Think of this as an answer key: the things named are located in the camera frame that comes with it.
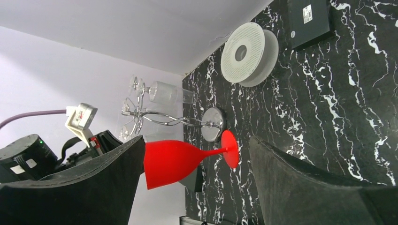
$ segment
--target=black box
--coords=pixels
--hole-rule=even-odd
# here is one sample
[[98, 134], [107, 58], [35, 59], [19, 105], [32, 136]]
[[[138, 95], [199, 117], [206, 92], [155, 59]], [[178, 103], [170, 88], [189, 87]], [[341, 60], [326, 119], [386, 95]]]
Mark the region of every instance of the black box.
[[180, 183], [192, 192], [201, 192], [203, 189], [202, 166], [199, 165], [186, 178], [180, 180]]
[[288, 0], [291, 47], [301, 50], [332, 37], [328, 0]]

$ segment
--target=black strap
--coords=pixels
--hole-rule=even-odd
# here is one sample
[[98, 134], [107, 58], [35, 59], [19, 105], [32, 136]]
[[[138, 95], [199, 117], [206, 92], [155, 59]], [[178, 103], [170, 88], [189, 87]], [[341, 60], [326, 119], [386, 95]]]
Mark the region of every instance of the black strap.
[[71, 148], [72, 146], [74, 146], [75, 144], [77, 144], [77, 143], [79, 143], [81, 141], [82, 140], [80, 140], [80, 138], [78, 138], [78, 137], [73, 137], [73, 138], [67, 140], [65, 142], [65, 144], [63, 145], [63, 147], [62, 147], [61, 159], [58, 160], [58, 164], [61, 164], [65, 160], [65, 158], [66, 158], [66, 150]]

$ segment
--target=wine glass base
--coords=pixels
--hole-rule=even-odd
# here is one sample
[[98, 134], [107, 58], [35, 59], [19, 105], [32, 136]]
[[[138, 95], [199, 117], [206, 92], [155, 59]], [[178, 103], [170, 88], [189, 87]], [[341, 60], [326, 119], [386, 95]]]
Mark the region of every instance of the wine glass base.
[[218, 141], [222, 132], [225, 130], [226, 122], [223, 113], [217, 107], [212, 107], [206, 110], [202, 117], [203, 122], [212, 122], [218, 127], [202, 127], [202, 136], [208, 142]]
[[239, 147], [235, 136], [229, 130], [222, 133], [221, 148], [227, 149], [227, 152], [223, 153], [227, 164], [231, 168], [236, 168], [239, 165]]

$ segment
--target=chrome round base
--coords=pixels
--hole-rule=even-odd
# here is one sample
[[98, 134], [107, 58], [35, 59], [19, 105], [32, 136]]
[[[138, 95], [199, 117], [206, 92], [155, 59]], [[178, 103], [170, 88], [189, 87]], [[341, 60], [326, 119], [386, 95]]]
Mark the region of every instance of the chrome round base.
[[220, 109], [212, 107], [203, 114], [202, 122], [211, 122], [217, 127], [202, 127], [202, 136], [208, 142], [218, 141], [222, 132], [225, 130], [226, 122]]

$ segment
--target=wine glass stem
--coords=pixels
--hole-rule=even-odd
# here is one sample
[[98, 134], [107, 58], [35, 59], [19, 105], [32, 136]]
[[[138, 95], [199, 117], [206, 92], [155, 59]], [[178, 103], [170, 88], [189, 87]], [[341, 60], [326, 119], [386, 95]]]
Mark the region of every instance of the wine glass stem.
[[211, 151], [203, 151], [206, 155], [206, 157], [208, 156], [212, 156], [212, 155], [217, 155], [217, 154], [221, 154], [224, 152], [227, 152], [227, 148], [222, 148], [222, 149], [217, 149], [217, 150], [211, 150]]

